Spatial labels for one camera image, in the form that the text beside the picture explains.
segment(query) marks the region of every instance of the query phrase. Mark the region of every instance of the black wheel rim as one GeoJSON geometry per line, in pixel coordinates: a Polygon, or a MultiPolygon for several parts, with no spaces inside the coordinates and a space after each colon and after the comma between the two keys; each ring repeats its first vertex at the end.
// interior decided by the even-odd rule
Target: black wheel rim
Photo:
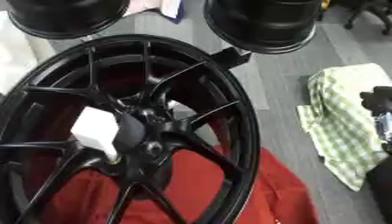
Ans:
{"type": "MultiPolygon", "coordinates": [[[[246,203],[257,171],[257,121],[242,87],[209,55],[173,39],[123,35],[78,45],[27,75],[3,100],[0,117],[0,161],[8,173],[4,192],[26,195],[20,186],[23,174],[17,171],[30,158],[25,154],[44,151],[60,157],[27,205],[8,197],[7,203],[15,206],[9,223],[36,219],[35,214],[46,201],[85,169],[108,175],[119,186],[107,223],[119,223],[124,208],[139,192],[150,195],[174,223],[187,223],[153,179],[161,166],[183,148],[213,161],[225,174],[213,202],[193,223],[232,223],[246,203]],[[132,84],[120,72],[112,77],[113,67],[125,71],[123,76],[132,84]],[[175,119],[167,108],[169,100],[181,102],[198,114],[175,119]],[[53,128],[52,119],[66,114],[62,106],[71,107],[77,114],[86,105],[112,112],[120,125],[123,121],[140,121],[145,133],[132,142],[137,153],[122,147],[127,144],[118,138],[115,145],[122,159],[111,164],[101,151],[69,140],[69,127],[55,139],[34,131],[38,125],[43,130],[53,128]],[[215,127],[225,155],[194,134],[205,124],[215,127]]],[[[68,126],[75,118],[67,119],[68,126]]]]}

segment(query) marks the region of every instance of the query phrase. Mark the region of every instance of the red cloth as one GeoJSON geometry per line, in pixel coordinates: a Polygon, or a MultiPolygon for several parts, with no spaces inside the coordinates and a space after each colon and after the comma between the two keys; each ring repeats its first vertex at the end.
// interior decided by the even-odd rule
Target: red cloth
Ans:
{"type": "MultiPolygon", "coordinates": [[[[206,209],[220,188],[223,173],[204,158],[181,151],[173,158],[173,176],[165,194],[192,221],[206,209]]],[[[95,171],[69,181],[43,213],[46,223],[105,223],[117,194],[116,185],[95,171]]],[[[255,187],[238,224],[317,224],[305,185],[262,148],[255,187]]],[[[132,201],[122,223],[171,223],[152,202],[132,201]]]]}

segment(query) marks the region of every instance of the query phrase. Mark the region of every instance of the white plastic cap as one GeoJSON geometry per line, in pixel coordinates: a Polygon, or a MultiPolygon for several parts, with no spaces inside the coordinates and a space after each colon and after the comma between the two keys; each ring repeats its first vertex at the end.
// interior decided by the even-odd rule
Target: white plastic cap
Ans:
{"type": "Polygon", "coordinates": [[[85,107],[73,125],[71,133],[82,145],[105,152],[108,159],[114,163],[119,156],[112,143],[118,130],[113,114],[85,107]]]}

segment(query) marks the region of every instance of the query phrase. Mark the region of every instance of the checkered towel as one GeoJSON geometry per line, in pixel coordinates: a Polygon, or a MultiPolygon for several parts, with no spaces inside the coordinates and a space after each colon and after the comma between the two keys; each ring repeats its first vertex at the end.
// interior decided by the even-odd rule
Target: checkered towel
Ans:
{"type": "Polygon", "coordinates": [[[375,86],[392,86],[376,64],[327,68],[308,80],[311,105],[297,107],[325,166],[354,191],[387,157],[374,119],[361,106],[360,92],[372,92],[375,86]]]}

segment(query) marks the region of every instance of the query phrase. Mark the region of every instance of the black glove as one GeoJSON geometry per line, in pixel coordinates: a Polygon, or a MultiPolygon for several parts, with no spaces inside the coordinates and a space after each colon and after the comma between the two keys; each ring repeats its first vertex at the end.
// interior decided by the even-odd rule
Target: black glove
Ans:
{"type": "Polygon", "coordinates": [[[392,112],[392,87],[375,87],[373,93],[360,93],[362,106],[372,111],[372,116],[392,112]]]}

